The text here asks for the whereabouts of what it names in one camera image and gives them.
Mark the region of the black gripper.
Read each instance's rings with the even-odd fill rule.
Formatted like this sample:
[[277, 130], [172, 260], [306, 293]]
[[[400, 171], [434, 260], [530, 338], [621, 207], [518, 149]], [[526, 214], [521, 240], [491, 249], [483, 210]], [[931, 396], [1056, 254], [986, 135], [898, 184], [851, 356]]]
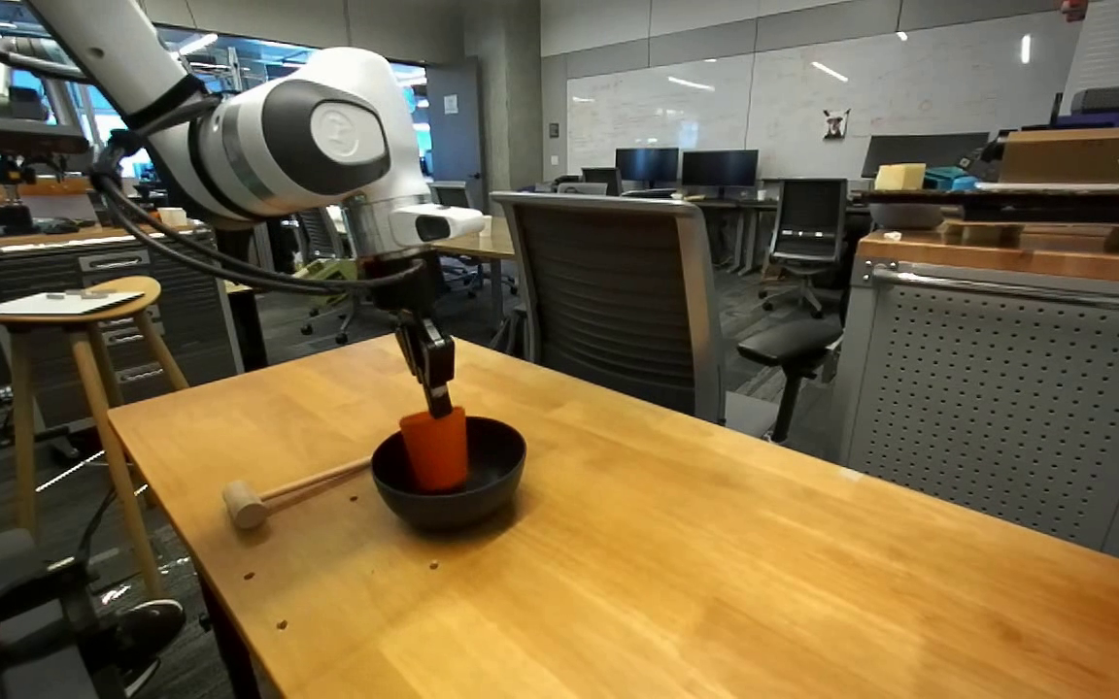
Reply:
[[411, 365], [411, 378], [419, 382], [429, 396], [433, 416], [452, 413], [452, 361], [455, 343], [452, 334], [433, 320], [433, 304], [439, 297], [434, 263], [419, 254], [400, 255], [369, 255], [363, 263], [363, 275], [369, 285], [369, 299], [394, 315], [400, 355]]

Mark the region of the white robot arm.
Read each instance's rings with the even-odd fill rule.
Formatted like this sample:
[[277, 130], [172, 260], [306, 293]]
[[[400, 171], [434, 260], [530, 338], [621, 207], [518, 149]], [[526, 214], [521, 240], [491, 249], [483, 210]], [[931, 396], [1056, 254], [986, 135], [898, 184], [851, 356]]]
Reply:
[[433, 315], [434, 273], [425, 260], [425, 234], [474, 228], [483, 214], [429, 202], [411, 118], [378, 52], [327, 47], [283, 77], [218, 99], [161, 47], [135, 0], [26, 3], [125, 121], [91, 184], [131, 236], [161, 243], [118, 180], [118, 159], [135, 149], [215, 228], [253, 228], [354, 202], [369, 243], [349, 281], [264, 273], [172, 225], [161, 249], [253, 286], [369, 297], [397, 324], [397, 346], [429, 413], [452, 416], [455, 338]]

